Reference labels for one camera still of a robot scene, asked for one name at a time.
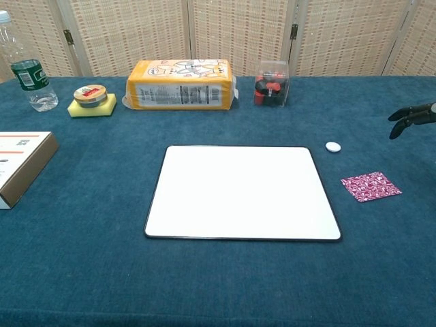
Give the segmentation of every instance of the yellow package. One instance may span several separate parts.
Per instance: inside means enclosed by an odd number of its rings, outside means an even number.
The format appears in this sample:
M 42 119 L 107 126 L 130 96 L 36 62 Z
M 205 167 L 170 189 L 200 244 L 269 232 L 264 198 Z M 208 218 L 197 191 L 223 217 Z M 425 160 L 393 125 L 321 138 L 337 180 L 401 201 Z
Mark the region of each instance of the yellow package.
M 123 103 L 136 110 L 228 110 L 236 79 L 227 60 L 139 61 Z

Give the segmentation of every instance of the cardboard box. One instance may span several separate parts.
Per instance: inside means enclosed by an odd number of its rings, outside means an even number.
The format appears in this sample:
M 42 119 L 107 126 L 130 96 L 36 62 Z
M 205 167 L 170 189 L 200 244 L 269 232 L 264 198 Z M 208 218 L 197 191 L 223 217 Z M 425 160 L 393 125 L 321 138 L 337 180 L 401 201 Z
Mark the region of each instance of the cardboard box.
M 139 61 L 126 85 L 125 105 L 136 110 L 229 110 L 237 97 L 227 60 Z
M 49 131 L 0 132 L 0 209 L 11 209 L 57 151 Z

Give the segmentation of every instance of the wicker panel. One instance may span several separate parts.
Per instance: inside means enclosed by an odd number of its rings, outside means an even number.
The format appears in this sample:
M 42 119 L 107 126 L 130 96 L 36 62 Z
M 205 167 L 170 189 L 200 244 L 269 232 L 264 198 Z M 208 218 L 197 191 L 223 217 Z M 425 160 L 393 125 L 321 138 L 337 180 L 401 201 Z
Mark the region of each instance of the wicker panel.
M 3 83 L 12 78 L 12 72 L 9 65 L 6 63 L 3 56 L 0 56 L 0 83 Z
M 127 76 L 140 59 L 187 58 L 183 4 L 70 0 L 93 74 Z
M 380 75 L 408 2 L 310 0 L 296 74 Z
M 31 42 L 49 76 L 73 76 L 74 71 L 62 44 L 49 6 L 50 0 L 0 0 L 17 29 Z
M 193 0 L 196 57 L 228 59 L 236 75 L 255 75 L 260 59 L 280 59 L 287 3 Z
M 436 2 L 421 0 L 390 75 L 436 76 Z

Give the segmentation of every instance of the table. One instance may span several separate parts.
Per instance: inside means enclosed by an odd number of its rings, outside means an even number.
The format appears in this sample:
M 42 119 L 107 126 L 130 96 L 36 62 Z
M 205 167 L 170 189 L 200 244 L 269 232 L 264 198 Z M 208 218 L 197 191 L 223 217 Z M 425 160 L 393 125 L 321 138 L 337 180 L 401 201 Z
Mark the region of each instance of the table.
M 436 78 L 293 78 L 284 108 L 254 106 L 253 79 L 239 78 L 238 103 L 219 112 L 132 111 L 125 82 L 52 78 L 60 101 L 45 113 L 16 81 L 0 85 L 1 131 L 52 131 L 60 144 L 0 211 L 0 326 L 436 324 L 436 125 L 389 140 L 387 120 L 436 101 Z M 116 93 L 111 117 L 69 117 L 84 84 Z M 342 241 L 146 238 L 171 144 L 309 147 Z M 362 204 L 340 182 L 376 171 L 403 194 Z

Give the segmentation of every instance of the whiteboard black frame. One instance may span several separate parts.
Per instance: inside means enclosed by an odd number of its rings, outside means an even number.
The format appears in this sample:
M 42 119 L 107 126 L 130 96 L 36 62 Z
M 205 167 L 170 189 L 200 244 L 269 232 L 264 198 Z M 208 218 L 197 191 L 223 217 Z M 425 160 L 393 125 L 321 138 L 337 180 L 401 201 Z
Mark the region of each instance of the whiteboard black frame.
M 147 223 L 149 222 L 150 212 L 151 212 L 151 209 L 152 209 L 152 206 L 153 206 L 153 201 L 155 199 L 157 185 L 159 184 L 159 179 L 160 179 L 160 176 L 161 176 L 161 171 L 162 171 L 162 168 L 164 166 L 163 164 L 164 164 L 164 161 L 165 161 L 168 149 L 171 146 L 222 146 L 222 147 L 304 148 L 304 149 L 307 149 L 309 154 L 310 154 L 310 156 L 311 156 L 313 165 L 315 166 L 318 178 L 320 179 L 320 183 L 321 183 L 322 189 L 324 191 L 324 194 L 326 196 L 326 199 L 328 201 L 328 205 L 329 205 L 329 207 L 330 207 L 330 209 L 332 211 L 332 216 L 334 217 L 334 222 L 336 223 L 337 229 L 339 231 L 339 237 L 337 239 L 324 239 L 324 238 L 250 238 L 250 237 L 227 237 L 227 236 L 225 236 L 225 237 L 156 236 L 156 235 L 149 235 L 149 234 L 147 234 L 146 233 L 146 227 L 147 227 Z M 146 217 L 146 220 L 145 220 L 145 223 L 144 223 L 144 227 L 143 227 L 142 230 L 144 231 L 144 235 L 146 236 L 146 238 L 150 238 L 150 239 L 168 239 L 168 240 L 177 240 L 177 239 L 182 239 L 182 240 L 248 240 L 248 241 L 261 241 L 261 242 L 262 241 L 273 241 L 273 242 L 304 242 L 304 243 L 305 242 L 337 243 L 337 242 L 342 241 L 342 239 L 343 239 L 343 234 L 342 234 L 341 226 L 339 225 L 336 213 L 334 212 L 334 209 L 332 207 L 332 203 L 330 201 L 330 197 L 328 196 L 328 194 L 326 192 L 326 188 L 325 188 L 324 182 L 323 182 L 323 180 L 321 178 L 318 166 L 315 163 L 315 160 L 313 160 L 312 152 L 306 146 L 297 146 L 297 145 L 291 145 L 291 146 L 274 146 L 274 145 L 272 145 L 272 146 L 265 146 L 265 145 L 234 145 L 234 144 L 232 144 L 232 145 L 222 145 L 222 144 L 220 144 L 220 145 L 216 145 L 216 144 L 171 144 L 171 145 L 167 146 L 166 149 L 165 149 L 165 153 L 163 154 L 163 158 L 162 158 L 162 161 L 161 161 L 161 166 L 160 166 L 160 169 L 159 169 L 159 174 L 158 174 L 156 182 L 155 182 L 155 188 L 154 188 L 154 191 L 153 191 L 153 196 L 151 198 L 151 202 L 150 202 L 149 209 L 148 209 L 148 212 L 147 212 L 147 217 Z

